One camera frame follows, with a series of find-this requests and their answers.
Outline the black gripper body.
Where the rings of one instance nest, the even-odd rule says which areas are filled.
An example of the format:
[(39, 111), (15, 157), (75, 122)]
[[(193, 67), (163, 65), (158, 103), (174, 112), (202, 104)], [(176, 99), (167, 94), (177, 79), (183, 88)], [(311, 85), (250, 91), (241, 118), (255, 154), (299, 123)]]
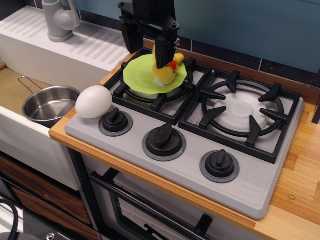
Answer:
[(124, 37), (166, 36), (176, 38), (180, 25), (176, 20), (173, 0), (133, 0), (120, 2), (120, 23)]

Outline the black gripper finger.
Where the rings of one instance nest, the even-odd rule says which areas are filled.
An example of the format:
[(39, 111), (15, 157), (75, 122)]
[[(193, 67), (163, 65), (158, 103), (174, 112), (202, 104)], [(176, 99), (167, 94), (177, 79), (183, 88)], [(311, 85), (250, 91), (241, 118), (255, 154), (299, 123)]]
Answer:
[(126, 48), (131, 54), (134, 54), (143, 47), (143, 34), (139, 32), (136, 24), (122, 21), (121, 31)]
[(155, 40), (156, 67), (162, 69), (172, 62), (175, 51), (175, 42), (167, 36), (160, 35)]

